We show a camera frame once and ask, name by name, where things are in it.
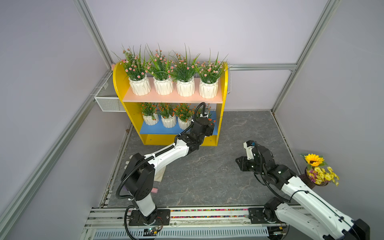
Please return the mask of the orange flower pot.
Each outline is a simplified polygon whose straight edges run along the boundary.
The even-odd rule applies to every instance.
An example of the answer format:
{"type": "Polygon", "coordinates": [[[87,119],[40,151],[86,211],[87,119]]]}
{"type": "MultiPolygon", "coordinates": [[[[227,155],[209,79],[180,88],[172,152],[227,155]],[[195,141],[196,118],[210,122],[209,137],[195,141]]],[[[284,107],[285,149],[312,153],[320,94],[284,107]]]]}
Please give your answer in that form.
{"type": "Polygon", "coordinates": [[[169,103],[159,103],[159,113],[163,126],[167,129],[171,129],[176,126],[177,120],[174,114],[174,109],[169,103]]]}
{"type": "Polygon", "coordinates": [[[204,106],[197,106],[195,108],[195,112],[194,112],[195,120],[197,120],[199,118],[198,117],[199,111],[205,111],[205,110],[209,110],[210,111],[210,118],[208,120],[215,120],[216,121],[216,118],[214,116],[212,116],[212,111],[211,111],[210,104],[207,104],[205,107],[204,106]]]}
{"type": "Polygon", "coordinates": [[[174,113],[178,118],[179,127],[182,130],[186,130],[192,124],[192,110],[190,105],[181,103],[175,106],[174,113]]]}
{"type": "Polygon", "coordinates": [[[156,103],[139,103],[139,106],[141,108],[144,122],[148,126],[156,125],[159,122],[156,103]]]}

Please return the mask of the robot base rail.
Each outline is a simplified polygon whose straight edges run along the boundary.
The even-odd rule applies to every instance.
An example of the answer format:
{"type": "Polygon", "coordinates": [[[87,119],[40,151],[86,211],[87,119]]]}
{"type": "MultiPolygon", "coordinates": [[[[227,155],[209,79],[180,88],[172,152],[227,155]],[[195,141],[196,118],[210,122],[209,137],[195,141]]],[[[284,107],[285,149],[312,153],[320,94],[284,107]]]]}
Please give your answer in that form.
{"type": "Polygon", "coordinates": [[[92,209],[82,240],[306,240],[294,227],[255,218],[261,206],[174,207],[155,226],[131,226],[124,208],[92,209]]]}

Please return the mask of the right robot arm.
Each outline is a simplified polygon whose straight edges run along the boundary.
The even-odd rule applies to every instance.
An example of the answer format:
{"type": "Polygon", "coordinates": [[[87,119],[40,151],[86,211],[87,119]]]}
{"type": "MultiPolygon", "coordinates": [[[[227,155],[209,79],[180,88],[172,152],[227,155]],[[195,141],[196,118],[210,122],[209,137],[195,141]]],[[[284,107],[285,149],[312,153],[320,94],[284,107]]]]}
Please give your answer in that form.
{"type": "Polygon", "coordinates": [[[255,141],[244,143],[247,155],[236,159],[243,172],[252,172],[268,188],[275,186],[288,195],[279,194],[262,210],[251,209],[251,221],[286,223],[313,240],[369,240],[370,226],[361,219],[343,214],[316,194],[285,165],[274,161],[271,151],[255,141]]]}

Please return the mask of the pink flower pot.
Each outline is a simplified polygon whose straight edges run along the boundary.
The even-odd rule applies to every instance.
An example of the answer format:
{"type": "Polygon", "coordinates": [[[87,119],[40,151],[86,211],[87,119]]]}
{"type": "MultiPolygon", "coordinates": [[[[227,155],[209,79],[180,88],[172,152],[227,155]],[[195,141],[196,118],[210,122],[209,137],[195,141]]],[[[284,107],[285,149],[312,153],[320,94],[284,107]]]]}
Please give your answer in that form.
{"type": "Polygon", "coordinates": [[[170,95],[174,91],[171,77],[172,62],[167,59],[161,49],[154,52],[147,46],[149,53],[148,71],[153,76],[154,86],[157,94],[161,96],[170,95]]]}
{"type": "Polygon", "coordinates": [[[200,76],[199,94],[204,99],[213,99],[216,97],[219,89],[219,79],[226,71],[224,65],[227,56],[222,61],[219,60],[219,54],[214,61],[209,58],[207,62],[196,62],[196,71],[200,76]]]}
{"type": "Polygon", "coordinates": [[[125,48],[123,47],[124,59],[118,57],[120,64],[123,66],[128,79],[132,92],[136,96],[147,95],[151,91],[151,85],[148,73],[148,61],[146,60],[146,50],[144,50],[144,55],[142,55],[141,47],[139,52],[136,53],[134,48],[125,48]]]}
{"type": "Polygon", "coordinates": [[[185,45],[185,54],[174,52],[170,76],[177,84],[177,92],[181,97],[191,97],[195,92],[194,75],[196,73],[197,58],[191,55],[190,48],[185,45]]]}

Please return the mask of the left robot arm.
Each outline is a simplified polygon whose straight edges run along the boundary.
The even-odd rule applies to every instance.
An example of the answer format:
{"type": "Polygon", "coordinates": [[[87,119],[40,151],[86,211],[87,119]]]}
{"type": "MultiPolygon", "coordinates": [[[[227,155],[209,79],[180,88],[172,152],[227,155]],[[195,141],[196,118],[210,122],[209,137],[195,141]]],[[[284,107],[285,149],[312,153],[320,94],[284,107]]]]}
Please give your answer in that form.
{"type": "Polygon", "coordinates": [[[116,198],[132,201],[139,213],[140,224],[152,225],[159,218],[151,195],[157,171],[198,150],[205,137],[213,135],[214,128],[206,103],[202,102],[196,107],[191,125],[176,135],[172,144],[151,154],[132,156],[117,188],[116,198]]]}

